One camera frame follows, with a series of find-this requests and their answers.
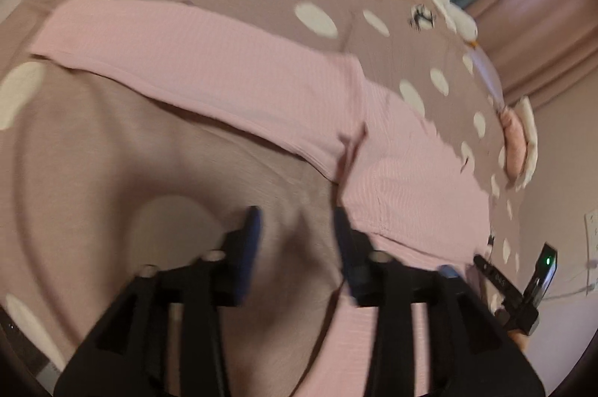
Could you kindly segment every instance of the wall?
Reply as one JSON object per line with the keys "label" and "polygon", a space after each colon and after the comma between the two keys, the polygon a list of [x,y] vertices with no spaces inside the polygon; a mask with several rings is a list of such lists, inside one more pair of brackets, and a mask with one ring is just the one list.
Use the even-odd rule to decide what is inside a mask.
{"label": "wall", "polygon": [[[544,242],[558,250],[549,295],[586,285],[584,214],[598,207],[598,72],[539,108],[536,173],[521,207],[521,270],[525,284]],[[598,292],[542,303],[527,356],[551,392],[598,329]]]}

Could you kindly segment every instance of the cable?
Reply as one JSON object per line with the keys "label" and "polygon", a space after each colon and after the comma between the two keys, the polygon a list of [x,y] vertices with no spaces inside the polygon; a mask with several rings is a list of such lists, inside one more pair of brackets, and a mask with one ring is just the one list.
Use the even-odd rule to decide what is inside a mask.
{"label": "cable", "polygon": [[580,272],[578,272],[575,276],[570,277],[569,279],[567,279],[566,281],[563,281],[562,284],[567,284],[568,282],[571,282],[573,279],[577,279],[579,276],[581,276],[582,274],[588,272],[587,269],[583,269]]}
{"label": "cable", "polygon": [[592,284],[588,284],[585,288],[578,289],[577,291],[566,292],[565,294],[559,294],[557,296],[550,296],[548,298],[544,298],[543,300],[550,301],[553,299],[568,298],[569,296],[575,296],[576,294],[581,294],[582,292],[593,291],[594,289],[596,289],[596,284],[592,283]]}

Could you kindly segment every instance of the plush toy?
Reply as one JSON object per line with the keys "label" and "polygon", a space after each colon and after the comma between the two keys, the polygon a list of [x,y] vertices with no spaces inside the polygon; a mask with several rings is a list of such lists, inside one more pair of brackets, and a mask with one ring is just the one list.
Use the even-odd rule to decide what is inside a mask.
{"label": "plush toy", "polygon": [[537,129],[531,103],[523,97],[499,114],[505,133],[505,170],[518,191],[531,181],[537,164]]}

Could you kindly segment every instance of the white polka dot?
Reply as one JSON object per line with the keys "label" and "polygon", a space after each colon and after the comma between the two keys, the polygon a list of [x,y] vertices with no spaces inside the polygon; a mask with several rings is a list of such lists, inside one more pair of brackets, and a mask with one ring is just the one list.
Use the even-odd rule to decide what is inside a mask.
{"label": "white polka dot", "polygon": [[494,293],[494,294],[492,295],[492,300],[491,300],[491,302],[490,302],[490,312],[491,312],[492,314],[494,314],[494,313],[496,312],[496,310],[498,309],[498,304],[499,304],[499,303],[498,303],[498,294],[497,294],[497,293]]}
{"label": "white polka dot", "polygon": [[511,244],[507,239],[502,241],[502,261],[506,264],[509,262],[509,257],[511,256]]}
{"label": "white polka dot", "polygon": [[490,178],[490,186],[492,187],[492,196],[494,198],[500,198],[500,187],[496,182],[496,175],[493,174]]}
{"label": "white polka dot", "polygon": [[474,74],[474,61],[469,55],[463,55],[463,64],[470,74]]}
{"label": "white polka dot", "polygon": [[127,230],[127,268],[146,264],[160,269],[186,266],[219,247],[224,233],[215,217],[195,200],[180,195],[153,198],[131,219]]}
{"label": "white polka dot", "polygon": [[417,93],[417,90],[415,90],[415,87],[407,80],[401,80],[399,90],[401,91],[403,100],[405,100],[405,102],[407,102],[422,117],[425,117],[426,109],[423,105],[423,100]]}
{"label": "white polka dot", "polygon": [[6,312],[19,327],[23,334],[31,341],[61,372],[67,366],[61,351],[44,328],[42,322],[20,299],[12,294],[6,295]]}
{"label": "white polka dot", "polygon": [[295,6],[295,16],[316,35],[325,38],[336,38],[339,35],[330,16],[311,2],[297,4]]}
{"label": "white polka dot", "polygon": [[480,139],[486,135],[486,119],[481,112],[474,114],[474,127]]}
{"label": "white polka dot", "polygon": [[505,147],[501,147],[500,151],[498,152],[498,165],[500,166],[500,169],[504,169],[505,168],[505,162],[506,162],[506,153],[505,153]]}
{"label": "white polka dot", "polygon": [[432,79],[432,83],[438,89],[438,91],[446,97],[449,94],[449,83],[444,77],[442,70],[439,70],[438,68],[432,68],[430,70],[430,78]]}
{"label": "white polka dot", "polygon": [[471,165],[472,171],[475,170],[474,152],[465,141],[461,143],[461,158],[463,159],[463,164],[467,163],[467,165]]}
{"label": "white polka dot", "polygon": [[376,31],[378,31],[381,35],[385,37],[389,37],[391,35],[390,31],[388,31],[388,27],[384,24],[376,14],[372,13],[370,10],[364,10],[364,18],[366,21],[373,26]]}
{"label": "white polka dot", "polygon": [[22,107],[40,89],[46,67],[26,62],[13,68],[0,83],[0,131],[13,125]]}

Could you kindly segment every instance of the black device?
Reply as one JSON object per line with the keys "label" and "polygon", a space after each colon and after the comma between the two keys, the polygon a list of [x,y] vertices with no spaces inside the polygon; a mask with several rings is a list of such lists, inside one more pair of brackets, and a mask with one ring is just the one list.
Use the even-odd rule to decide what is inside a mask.
{"label": "black device", "polygon": [[168,309],[183,303],[179,361],[182,397],[228,397],[217,306],[238,306],[249,282],[261,230],[251,207],[244,226],[191,265],[137,276],[79,346],[56,383],[55,397],[167,397]]}
{"label": "black device", "polygon": [[[216,307],[241,304],[249,288],[260,216],[190,266],[136,277],[80,345],[55,397],[169,397],[167,307],[183,303],[182,397],[229,397]],[[539,378],[472,289],[450,267],[425,271],[376,251],[342,208],[334,232],[352,297],[378,319],[365,397],[413,397],[412,303],[426,303],[434,397],[545,397]]]}
{"label": "black device", "polygon": [[544,244],[537,258],[534,273],[523,294],[486,259],[480,255],[474,257],[477,269],[505,297],[502,303],[504,309],[499,310],[496,315],[504,329],[508,331],[518,329],[526,335],[534,332],[539,322],[537,307],[556,274],[557,255],[553,247]]}

